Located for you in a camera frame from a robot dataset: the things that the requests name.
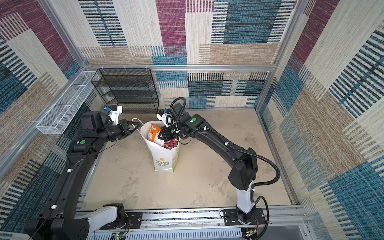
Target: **shopping bag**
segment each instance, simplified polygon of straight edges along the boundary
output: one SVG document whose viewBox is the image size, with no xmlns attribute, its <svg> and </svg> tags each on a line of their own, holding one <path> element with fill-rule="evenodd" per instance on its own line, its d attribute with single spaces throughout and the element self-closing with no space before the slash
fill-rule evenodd
<svg viewBox="0 0 384 240">
<path fill-rule="evenodd" d="M 180 143 L 171 149 L 166 149 L 154 142 L 147 139 L 151 124 L 157 127 L 164 127 L 165 124 L 162 121 L 146 122 L 140 128 L 140 135 L 148 146 L 149 153 L 152 155 L 155 171 L 157 172 L 173 172 L 176 166 L 177 159 L 179 157 Z"/>
</svg>

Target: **white mesh basket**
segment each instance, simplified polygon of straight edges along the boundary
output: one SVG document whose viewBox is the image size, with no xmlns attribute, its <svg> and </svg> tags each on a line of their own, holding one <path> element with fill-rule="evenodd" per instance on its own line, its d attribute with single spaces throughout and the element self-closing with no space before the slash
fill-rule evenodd
<svg viewBox="0 0 384 240">
<path fill-rule="evenodd" d="M 43 116 L 36 128 L 43 134 L 63 134 L 93 89 L 91 80 L 99 80 L 99 76 L 95 73 L 93 71 L 84 71 L 79 74 L 63 95 Z"/>
</svg>

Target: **beige floor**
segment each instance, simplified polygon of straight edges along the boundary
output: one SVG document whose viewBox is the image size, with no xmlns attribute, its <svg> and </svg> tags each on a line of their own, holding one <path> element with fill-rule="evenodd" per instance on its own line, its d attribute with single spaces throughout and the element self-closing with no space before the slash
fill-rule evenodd
<svg viewBox="0 0 384 240">
<path fill-rule="evenodd" d="M 257 154 L 272 159 L 254 110 L 189 111 L 204 117 L 218 132 L 239 146 L 252 147 Z M 143 122 L 156 120 L 154 114 L 122 114 Z M 275 172 L 258 161 L 258 181 L 273 179 Z M 235 206 L 235 188 L 228 181 L 231 168 L 212 149 L 192 139 L 181 145 L 175 172 L 155 172 L 147 146 L 138 132 L 104 151 L 84 201 L 84 209 L 94 210 L 108 203 L 123 203 L 126 209 Z M 255 198 L 263 195 L 269 205 L 290 205 L 281 179 L 259 186 Z"/>
</svg>

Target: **wall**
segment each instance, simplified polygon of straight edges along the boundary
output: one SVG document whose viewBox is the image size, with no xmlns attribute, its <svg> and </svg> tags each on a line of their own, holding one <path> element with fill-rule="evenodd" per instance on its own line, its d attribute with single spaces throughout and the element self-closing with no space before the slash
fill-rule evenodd
<svg viewBox="0 0 384 240">
<path fill-rule="evenodd" d="M 185 97 L 186 108 L 253 108 L 268 72 L 155 71 L 160 107 Z"/>
<path fill-rule="evenodd" d="M 0 1 L 0 155 L 79 70 L 37 0 Z M 91 106 L 95 97 L 89 97 Z M 83 111 L 88 110 L 84 104 Z M 38 136 L 0 182 L 0 230 L 23 232 L 51 195 L 78 126 Z"/>
<path fill-rule="evenodd" d="M 51 0 L 91 65 L 272 64 L 295 0 Z"/>
<path fill-rule="evenodd" d="M 0 155 L 79 69 L 37 0 L 0 1 Z"/>
<path fill-rule="evenodd" d="M 384 238 L 383 12 L 310 0 L 260 110 L 318 239 Z"/>
</svg>

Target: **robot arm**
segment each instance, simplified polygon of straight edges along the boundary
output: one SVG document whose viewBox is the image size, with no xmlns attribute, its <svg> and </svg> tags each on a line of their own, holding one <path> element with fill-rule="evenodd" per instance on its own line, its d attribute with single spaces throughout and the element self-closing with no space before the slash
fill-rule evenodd
<svg viewBox="0 0 384 240">
<path fill-rule="evenodd" d="M 74 219 L 86 176 L 104 143 L 124 139 L 141 125 L 126 119 L 117 124 L 116 121 L 117 118 L 112 121 L 111 117 L 99 111 L 87 112 L 81 116 L 81 135 L 70 144 L 53 196 L 39 218 L 25 224 L 25 232 L 33 239 L 85 240 L 90 231 L 107 223 L 114 222 L 121 226 L 126 223 L 122 204 L 105 206 L 82 219 Z"/>
<path fill-rule="evenodd" d="M 157 117 L 165 123 L 159 138 L 168 141 L 173 138 L 188 137 L 202 141 L 218 153 L 232 168 L 228 180 L 237 190 L 237 218 L 242 224 L 250 224 L 255 211 L 253 189 L 258 185 L 269 185 L 280 177 L 278 167 L 263 156 L 257 155 L 252 148 L 245 150 L 218 133 L 203 117 L 198 114 L 190 116 L 184 111 L 185 99 L 176 98 L 169 109 L 159 111 Z M 267 162 L 276 170 L 276 177 L 268 182 L 255 183 L 257 158 Z"/>
</svg>

